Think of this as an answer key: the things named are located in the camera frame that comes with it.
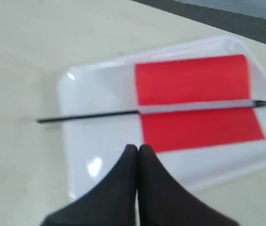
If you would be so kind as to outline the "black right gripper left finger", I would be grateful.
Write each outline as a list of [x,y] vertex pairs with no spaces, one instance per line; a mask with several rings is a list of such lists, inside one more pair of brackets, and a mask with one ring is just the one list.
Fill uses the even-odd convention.
[[125,149],[109,173],[84,196],[49,214],[44,226],[134,226],[138,150]]

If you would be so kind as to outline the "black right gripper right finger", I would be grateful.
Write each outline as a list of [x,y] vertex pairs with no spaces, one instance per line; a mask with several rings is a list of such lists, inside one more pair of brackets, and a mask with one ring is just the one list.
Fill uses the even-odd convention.
[[237,226],[238,222],[184,189],[150,145],[138,153],[137,192],[142,226]]

